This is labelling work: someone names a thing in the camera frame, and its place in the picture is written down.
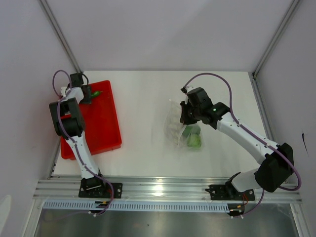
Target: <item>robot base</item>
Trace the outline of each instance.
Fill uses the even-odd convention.
[[[217,200],[217,201],[243,201],[244,198],[242,197],[244,194],[246,195],[247,199],[249,201],[254,201],[255,194],[253,189],[251,190],[246,190],[245,192],[238,193],[235,192],[233,196],[230,196],[228,192],[226,191],[226,185],[219,185],[219,184],[214,184],[210,185],[209,189],[205,189],[205,191],[209,192],[211,195],[211,200]]]
[[[114,198],[121,198],[123,191],[122,183],[111,183],[114,190]],[[79,198],[111,198],[111,187],[102,180],[93,177],[81,180]]]

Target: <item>white wall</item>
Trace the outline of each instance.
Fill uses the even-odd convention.
[[[86,70],[254,71],[291,0],[48,0]]]
[[[0,199],[13,197],[1,236],[17,237],[58,139],[51,77],[73,69],[36,0],[1,1],[0,32]]]
[[[301,195],[311,223],[316,223],[315,12],[316,1],[302,1],[258,78],[277,141],[294,149],[295,166],[303,179]]]

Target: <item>white table surface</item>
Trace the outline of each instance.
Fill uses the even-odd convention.
[[[230,137],[200,124],[205,146],[188,152],[174,148],[164,136],[163,124],[170,99],[180,103],[180,88],[200,72],[179,71],[87,71],[90,83],[109,80],[122,137],[120,149],[94,155],[103,175],[230,177],[239,171],[259,167],[254,158]],[[247,72],[215,72],[224,77],[233,91],[235,114],[265,135]],[[226,85],[218,78],[201,76],[191,85],[202,87],[213,103],[229,105]],[[76,160],[59,154],[56,175],[80,175]]]

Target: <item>red plastic tray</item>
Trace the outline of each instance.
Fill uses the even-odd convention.
[[[120,148],[122,139],[115,111],[111,84],[108,80],[90,84],[91,91],[102,91],[91,104],[79,104],[85,121],[85,138],[92,155]],[[61,157],[76,159],[70,146],[61,138]]]

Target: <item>clear plastic bag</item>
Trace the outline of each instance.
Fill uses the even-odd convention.
[[[181,107],[170,101],[170,109],[164,122],[164,134],[178,148],[200,150],[203,145],[201,128],[198,124],[180,123]]]

